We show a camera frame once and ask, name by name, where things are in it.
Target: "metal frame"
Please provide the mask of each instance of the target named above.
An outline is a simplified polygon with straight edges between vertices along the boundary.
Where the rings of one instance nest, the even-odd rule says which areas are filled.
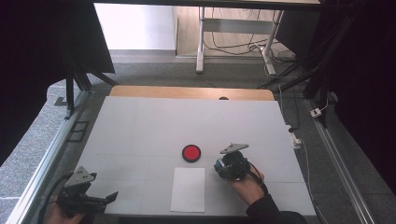
[[[204,72],[204,32],[235,33],[235,34],[258,34],[269,35],[265,48],[260,48],[265,61],[268,75],[274,76],[276,71],[271,62],[269,52],[274,41],[277,27],[283,11],[278,11],[274,21],[243,21],[205,18],[205,8],[199,7],[199,42],[197,51],[196,73]]]
[[[310,104],[308,100],[305,100],[305,105],[309,111],[314,109],[314,107]],[[370,209],[367,206],[366,201],[364,201],[363,196],[361,195],[361,191],[358,189],[355,181],[350,175],[347,166],[343,158],[341,157],[340,152],[338,151],[337,146],[332,140],[332,136],[327,129],[323,128],[319,120],[314,119],[314,122],[315,126],[318,129],[318,133],[327,149],[327,152],[332,159],[332,164],[334,165],[335,170],[337,171],[338,176],[340,177],[341,182],[346,189],[346,193],[350,197],[350,201],[352,202],[352,205],[355,208],[356,214],[361,220],[361,223],[374,224],[375,220],[371,215]]]
[[[50,168],[54,163],[57,155],[61,151],[61,148],[69,134],[74,122],[78,118],[79,114],[83,111],[85,104],[89,98],[89,93],[83,91],[76,100],[76,110],[75,113],[70,117],[70,119],[65,119],[59,131],[56,133],[52,142],[49,145],[43,159],[38,164],[35,173],[32,175],[29,183],[27,184],[25,190],[23,191],[21,197],[18,199],[17,204],[12,210],[8,217],[7,224],[11,223],[22,223],[25,219],[31,204],[33,203],[35,196],[37,195],[41,185],[43,184],[47,174],[50,172]]]

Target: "round red disc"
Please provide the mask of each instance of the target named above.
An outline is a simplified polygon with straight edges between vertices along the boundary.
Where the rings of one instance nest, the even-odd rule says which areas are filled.
[[[196,162],[201,158],[201,149],[196,145],[188,145],[183,148],[181,155],[187,162]]]

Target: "wooden board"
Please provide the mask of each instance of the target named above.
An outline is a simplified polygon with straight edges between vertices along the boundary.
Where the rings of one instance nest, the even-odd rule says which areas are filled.
[[[189,87],[115,86],[110,96],[213,100],[227,97],[229,100],[274,101],[274,95],[268,90]]]

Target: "black curtain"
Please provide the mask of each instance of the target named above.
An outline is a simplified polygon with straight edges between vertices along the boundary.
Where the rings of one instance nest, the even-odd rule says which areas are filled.
[[[367,0],[332,57],[339,119],[396,193],[396,4]]]
[[[0,164],[70,68],[114,73],[92,3],[0,3]]]

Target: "floor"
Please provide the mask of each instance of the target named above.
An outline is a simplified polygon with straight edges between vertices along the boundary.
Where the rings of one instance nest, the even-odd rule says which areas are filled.
[[[223,43],[219,39],[219,45],[228,44],[231,43]],[[196,75],[193,58],[175,57],[155,51],[148,51],[146,54],[139,52],[137,55],[133,51],[111,50],[110,52],[117,74],[109,76],[122,85],[256,89],[271,81],[265,88],[275,91],[278,84],[286,83],[302,72],[295,70],[288,77],[273,80],[265,75],[263,62],[260,58],[254,59],[254,56],[253,58],[224,58],[225,55],[218,55],[220,57],[205,59],[204,73]],[[287,66],[283,63],[276,64],[276,71],[283,71]],[[58,176],[75,168],[101,104],[110,91],[110,87],[100,79],[90,77],[90,80],[92,91],[89,92],[89,101],[83,106],[85,109],[77,120],[77,122],[88,122],[88,129],[82,136],[76,136],[78,133],[68,135],[68,141],[64,143],[61,154],[55,162],[57,165],[52,167],[49,177],[33,203],[32,210],[23,223],[35,222],[37,208],[42,204],[52,183]],[[295,151],[305,181],[309,183],[315,204],[327,220],[324,221],[322,218],[323,223],[361,223],[318,134],[315,122],[309,115],[306,100],[301,95],[304,85],[303,82],[297,85],[294,90],[284,91],[282,95],[276,94],[276,99],[283,108],[285,122],[292,127],[298,127],[295,134],[298,138],[303,139],[306,145],[306,148],[302,147]],[[43,110],[9,159],[0,167],[0,223],[7,221],[53,136],[57,133],[65,115],[63,99],[59,97],[64,96],[64,82],[56,83],[49,88],[48,101]],[[396,220],[395,195],[389,190],[359,145],[338,121],[333,112],[335,103],[334,99],[331,99],[327,108],[328,130],[332,135],[332,140],[340,150],[340,154],[376,223],[394,223]],[[122,223],[123,221],[125,220],[117,217],[101,215],[96,217],[94,223]],[[307,221],[308,223],[319,223],[316,217],[308,217]],[[158,219],[135,219],[134,222],[160,223],[161,221]]]

